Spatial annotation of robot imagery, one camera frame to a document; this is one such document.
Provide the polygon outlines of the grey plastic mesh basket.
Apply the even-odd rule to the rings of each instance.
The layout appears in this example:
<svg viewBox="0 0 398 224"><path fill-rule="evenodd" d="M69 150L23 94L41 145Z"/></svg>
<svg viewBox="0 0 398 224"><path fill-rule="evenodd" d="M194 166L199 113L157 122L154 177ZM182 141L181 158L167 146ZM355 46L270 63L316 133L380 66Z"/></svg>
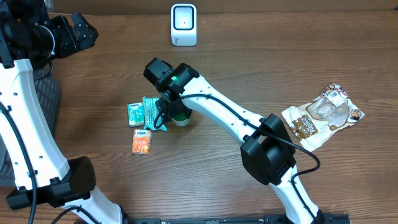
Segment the grey plastic mesh basket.
<svg viewBox="0 0 398 224"><path fill-rule="evenodd" d="M40 107L44 113L50 132L54 137L60 107L60 87L52 75L43 78L49 72L50 67L46 65L40 70L33 71L33 78ZM4 141L1 139L1 187L13 186L14 179L11 159Z"/></svg>

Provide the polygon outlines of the white barcode scanner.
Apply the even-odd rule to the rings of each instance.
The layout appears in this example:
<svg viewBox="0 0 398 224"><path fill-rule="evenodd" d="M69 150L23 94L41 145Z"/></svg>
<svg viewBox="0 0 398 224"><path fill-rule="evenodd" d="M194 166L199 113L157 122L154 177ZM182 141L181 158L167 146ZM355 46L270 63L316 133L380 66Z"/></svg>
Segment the white barcode scanner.
<svg viewBox="0 0 398 224"><path fill-rule="evenodd" d="M170 10L171 41L177 47L197 44L197 9L190 3L174 4Z"/></svg>

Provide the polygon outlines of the green lid jar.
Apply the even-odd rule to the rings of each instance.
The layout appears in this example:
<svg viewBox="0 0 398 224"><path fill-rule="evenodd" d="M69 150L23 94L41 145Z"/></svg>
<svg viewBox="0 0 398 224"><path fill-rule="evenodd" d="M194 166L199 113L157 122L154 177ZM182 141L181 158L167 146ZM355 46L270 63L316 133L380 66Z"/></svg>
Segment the green lid jar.
<svg viewBox="0 0 398 224"><path fill-rule="evenodd" d="M172 118L172 122L179 127L186 126L190 122L191 114L181 113Z"/></svg>

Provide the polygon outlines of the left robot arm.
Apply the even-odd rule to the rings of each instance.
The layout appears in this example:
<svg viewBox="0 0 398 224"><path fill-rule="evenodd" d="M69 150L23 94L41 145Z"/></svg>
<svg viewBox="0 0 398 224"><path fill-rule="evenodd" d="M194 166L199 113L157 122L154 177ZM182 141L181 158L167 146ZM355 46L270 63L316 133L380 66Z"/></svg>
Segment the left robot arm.
<svg viewBox="0 0 398 224"><path fill-rule="evenodd" d="M46 122L34 72L94 46L97 30L79 12L49 17L45 1L1 2L1 137L10 156L13 210L41 203L75 212L87 223L130 223L122 207L96 186L93 165L66 159Z"/></svg>

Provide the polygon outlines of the orange tissue pack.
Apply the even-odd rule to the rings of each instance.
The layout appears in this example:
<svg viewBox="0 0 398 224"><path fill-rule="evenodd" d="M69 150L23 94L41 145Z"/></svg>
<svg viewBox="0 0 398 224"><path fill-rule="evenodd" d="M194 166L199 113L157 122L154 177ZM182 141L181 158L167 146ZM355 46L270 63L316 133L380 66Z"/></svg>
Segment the orange tissue pack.
<svg viewBox="0 0 398 224"><path fill-rule="evenodd" d="M152 144L151 130L135 129L132 139L133 154L150 154Z"/></svg>

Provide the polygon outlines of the teal wipes pack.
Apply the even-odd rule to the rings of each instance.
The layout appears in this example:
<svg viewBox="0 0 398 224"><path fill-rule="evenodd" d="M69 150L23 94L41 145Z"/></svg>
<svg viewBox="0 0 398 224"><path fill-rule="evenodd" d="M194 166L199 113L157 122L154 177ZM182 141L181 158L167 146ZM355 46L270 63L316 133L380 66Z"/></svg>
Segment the teal wipes pack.
<svg viewBox="0 0 398 224"><path fill-rule="evenodd" d="M144 121L145 121L144 129L150 129L151 131L155 131L158 129L163 131L167 130L164 124L161 125L159 128L156 128L154 125L155 118L159 114L159 111L155 104L158 100L159 100L158 97L142 98L143 107L144 107Z"/></svg>

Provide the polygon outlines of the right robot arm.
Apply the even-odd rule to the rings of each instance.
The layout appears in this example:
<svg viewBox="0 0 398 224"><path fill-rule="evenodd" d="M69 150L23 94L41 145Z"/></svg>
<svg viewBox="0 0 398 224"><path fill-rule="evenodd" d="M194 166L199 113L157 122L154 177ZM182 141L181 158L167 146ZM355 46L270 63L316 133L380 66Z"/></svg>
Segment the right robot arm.
<svg viewBox="0 0 398 224"><path fill-rule="evenodd" d="M306 193L299 177L294 144L282 120L270 114L263 117L237 105L215 88L191 66L174 68L154 58L145 67L144 77L161 94L156 102L154 126L170 121L177 126L189 123L193 111L212 120L239 144L246 171L258 182L270 185L292 223L324 223L325 216Z"/></svg>

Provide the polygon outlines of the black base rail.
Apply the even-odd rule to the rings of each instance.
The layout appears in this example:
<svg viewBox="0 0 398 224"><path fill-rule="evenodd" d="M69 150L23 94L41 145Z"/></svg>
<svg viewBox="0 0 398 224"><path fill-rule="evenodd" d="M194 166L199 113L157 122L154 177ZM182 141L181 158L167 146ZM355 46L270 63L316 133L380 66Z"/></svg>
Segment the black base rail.
<svg viewBox="0 0 398 224"><path fill-rule="evenodd" d="M291 223L286 215L265 215L263 217L238 218L188 218L188 219L160 219L135 218L133 224L285 224Z"/></svg>

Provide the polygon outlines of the blue white package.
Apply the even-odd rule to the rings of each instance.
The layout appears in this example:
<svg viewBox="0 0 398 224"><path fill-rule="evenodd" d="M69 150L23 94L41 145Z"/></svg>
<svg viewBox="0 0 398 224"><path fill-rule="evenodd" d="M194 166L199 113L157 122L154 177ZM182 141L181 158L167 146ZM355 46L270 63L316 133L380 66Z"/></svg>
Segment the blue white package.
<svg viewBox="0 0 398 224"><path fill-rule="evenodd" d="M144 125L144 107L142 102L128 104L127 114L130 127Z"/></svg>

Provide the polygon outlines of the beige paper pouch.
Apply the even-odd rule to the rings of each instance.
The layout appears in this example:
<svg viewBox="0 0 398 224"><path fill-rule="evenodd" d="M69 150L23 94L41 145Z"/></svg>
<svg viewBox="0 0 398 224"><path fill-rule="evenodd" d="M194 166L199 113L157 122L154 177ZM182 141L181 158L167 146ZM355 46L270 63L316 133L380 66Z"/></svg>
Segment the beige paper pouch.
<svg viewBox="0 0 398 224"><path fill-rule="evenodd" d="M337 131L356 124L364 113L340 85L332 83L313 101L291 106L283 110L282 116L302 147L312 152Z"/></svg>

